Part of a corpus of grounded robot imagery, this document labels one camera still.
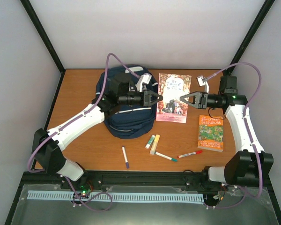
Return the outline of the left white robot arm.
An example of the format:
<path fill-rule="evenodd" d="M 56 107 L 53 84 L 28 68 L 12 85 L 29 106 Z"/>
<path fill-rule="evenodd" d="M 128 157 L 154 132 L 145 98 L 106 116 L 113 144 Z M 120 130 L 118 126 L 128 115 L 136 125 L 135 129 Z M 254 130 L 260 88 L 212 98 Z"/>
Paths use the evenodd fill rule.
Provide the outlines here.
<path fill-rule="evenodd" d="M 40 128 L 34 133 L 32 155 L 47 174 L 59 174 L 69 178 L 73 185 L 81 189 L 87 186 L 88 177 L 82 166 L 64 157 L 62 151 L 77 137 L 119 112 L 121 106 L 153 106 L 163 97 L 143 88 L 151 80 L 151 75 L 143 74 L 137 83 L 128 74 L 115 75 L 109 82 L 108 90 L 92 100 L 77 115 L 48 131 Z"/>

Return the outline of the orange Treehouse book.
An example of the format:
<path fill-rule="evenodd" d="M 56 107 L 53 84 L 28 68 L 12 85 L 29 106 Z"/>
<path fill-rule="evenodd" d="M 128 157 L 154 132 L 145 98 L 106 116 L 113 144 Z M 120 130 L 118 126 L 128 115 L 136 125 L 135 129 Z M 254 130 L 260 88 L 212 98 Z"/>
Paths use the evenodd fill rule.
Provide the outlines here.
<path fill-rule="evenodd" d="M 223 117 L 199 116 L 198 148 L 223 152 Z"/>

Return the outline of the navy blue backpack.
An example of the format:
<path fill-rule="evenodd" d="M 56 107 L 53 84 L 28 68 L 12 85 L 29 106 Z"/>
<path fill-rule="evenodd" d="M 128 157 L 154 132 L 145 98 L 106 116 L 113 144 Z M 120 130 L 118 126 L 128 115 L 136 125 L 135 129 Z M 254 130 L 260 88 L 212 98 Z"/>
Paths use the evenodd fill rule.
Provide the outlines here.
<path fill-rule="evenodd" d="M 151 90 L 155 93 L 158 92 L 158 82 L 147 68 L 137 64 L 130 64 L 127 65 L 127 67 L 139 76 L 145 73 L 150 74 L 152 76 L 150 82 L 147 85 L 143 85 L 143 88 Z M 109 90 L 111 79 L 117 74 L 121 73 L 128 74 L 135 84 L 138 82 L 138 78 L 132 75 L 123 66 L 113 67 L 108 69 L 106 87 L 104 89 L 105 92 Z M 104 72 L 101 74 L 96 84 L 96 97 L 100 95 L 100 92 L 103 88 L 103 83 Z M 140 105 L 129 107 L 127 105 L 121 105 L 119 112 L 107 118 L 104 121 L 104 124 L 114 137 L 120 139 L 138 138 L 148 133 L 152 129 L 156 119 L 156 110 L 157 103 L 151 107 L 143 107 Z"/>

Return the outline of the pink Taming Shrew book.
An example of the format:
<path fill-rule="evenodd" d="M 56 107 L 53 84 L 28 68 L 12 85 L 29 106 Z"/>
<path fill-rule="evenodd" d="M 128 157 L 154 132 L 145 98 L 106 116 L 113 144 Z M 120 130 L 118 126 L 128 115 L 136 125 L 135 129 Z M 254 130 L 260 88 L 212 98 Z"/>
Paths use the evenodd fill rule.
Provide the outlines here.
<path fill-rule="evenodd" d="M 158 94 L 163 100 L 157 103 L 156 121 L 186 123 L 188 104 L 180 100 L 190 93 L 190 75 L 159 74 Z"/>

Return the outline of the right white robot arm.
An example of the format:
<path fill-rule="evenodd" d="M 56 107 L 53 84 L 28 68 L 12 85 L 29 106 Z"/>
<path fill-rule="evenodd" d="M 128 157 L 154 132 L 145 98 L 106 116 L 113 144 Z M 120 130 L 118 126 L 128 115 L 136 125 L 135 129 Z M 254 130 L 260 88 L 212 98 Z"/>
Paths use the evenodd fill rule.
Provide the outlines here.
<path fill-rule="evenodd" d="M 225 166 L 204 168 L 208 180 L 262 188 L 274 158 L 272 154 L 265 153 L 257 139 L 250 119 L 248 100 L 246 96 L 238 94 L 237 78 L 222 76 L 217 94 L 208 93 L 208 83 L 202 76 L 197 80 L 199 86 L 204 86 L 205 90 L 181 96 L 180 101 L 197 109 L 222 109 L 230 124 L 236 147 L 235 155 Z"/>

